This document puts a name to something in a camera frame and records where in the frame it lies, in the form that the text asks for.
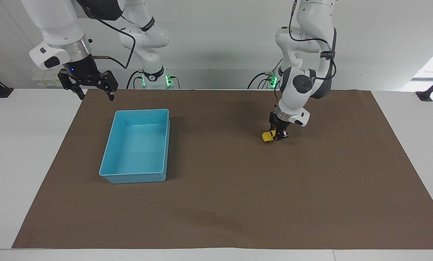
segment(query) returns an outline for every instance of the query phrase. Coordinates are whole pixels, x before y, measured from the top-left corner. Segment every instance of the yellow object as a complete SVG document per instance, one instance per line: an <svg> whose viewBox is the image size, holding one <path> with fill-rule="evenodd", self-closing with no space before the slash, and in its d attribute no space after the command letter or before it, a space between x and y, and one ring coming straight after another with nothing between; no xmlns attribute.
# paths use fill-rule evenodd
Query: yellow object
<svg viewBox="0 0 433 261"><path fill-rule="evenodd" d="M275 141L276 139L276 130L270 130L269 132L263 132L261 134L261 138L263 139L264 142L271 142L271 141Z"/></svg>

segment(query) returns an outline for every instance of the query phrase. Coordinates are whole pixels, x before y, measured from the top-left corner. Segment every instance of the brown table surface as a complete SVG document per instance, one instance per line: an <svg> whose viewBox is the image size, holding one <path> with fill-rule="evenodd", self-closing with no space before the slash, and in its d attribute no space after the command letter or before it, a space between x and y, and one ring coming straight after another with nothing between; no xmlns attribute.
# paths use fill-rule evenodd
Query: brown table surface
<svg viewBox="0 0 433 261"><path fill-rule="evenodd" d="M311 99L266 144L270 91L89 90L14 248L433 249L433 202L369 91ZM112 185L114 114L170 110L167 180Z"/></svg>

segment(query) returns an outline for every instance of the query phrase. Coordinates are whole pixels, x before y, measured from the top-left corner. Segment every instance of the white wall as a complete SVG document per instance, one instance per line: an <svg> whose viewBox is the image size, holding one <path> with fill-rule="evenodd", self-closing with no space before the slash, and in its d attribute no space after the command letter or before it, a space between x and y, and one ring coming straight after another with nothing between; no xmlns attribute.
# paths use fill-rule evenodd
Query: white wall
<svg viewBox="0 0 433 261"><path fill-rule="evenodd" d="M281 58L274 36L288 24L292 0L149 0L157 23L167 28L170 45L160 49L165 66L184 88L245 88L252 77L271 70ZM125 61L128 51L117 33L82 19L95 55ZM335 89L400 90L433 55L433 0L342 0L336 3L338 75ZM124 21L112 22L117 27ZM27 55L41 42L18 0L0 0L0 79L12 87L35 87ZM129 71L111 61L121 86Z"/></svg>

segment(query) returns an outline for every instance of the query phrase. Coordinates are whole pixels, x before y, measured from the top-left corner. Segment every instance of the light blue tray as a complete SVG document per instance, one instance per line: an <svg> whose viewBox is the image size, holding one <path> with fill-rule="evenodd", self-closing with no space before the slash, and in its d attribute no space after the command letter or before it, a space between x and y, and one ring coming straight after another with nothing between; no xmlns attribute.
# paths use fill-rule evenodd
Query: light blue tray
<svg viewBox="0 0 433 261"><path fill-rule="evenodd" d="M99 175L113 184L166 179L168 109L117 111Z"/></svg>

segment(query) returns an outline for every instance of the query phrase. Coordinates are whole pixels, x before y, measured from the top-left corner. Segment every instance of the blue object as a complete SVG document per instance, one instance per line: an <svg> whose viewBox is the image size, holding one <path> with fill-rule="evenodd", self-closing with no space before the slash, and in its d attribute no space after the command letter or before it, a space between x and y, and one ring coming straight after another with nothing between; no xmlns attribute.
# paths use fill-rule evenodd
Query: blue object
<svg viewBox="0 0 433 261"><path fill-rule="evenodd" d="M99 175L113 184L166 180L168 109L117 111Z"/></svg>

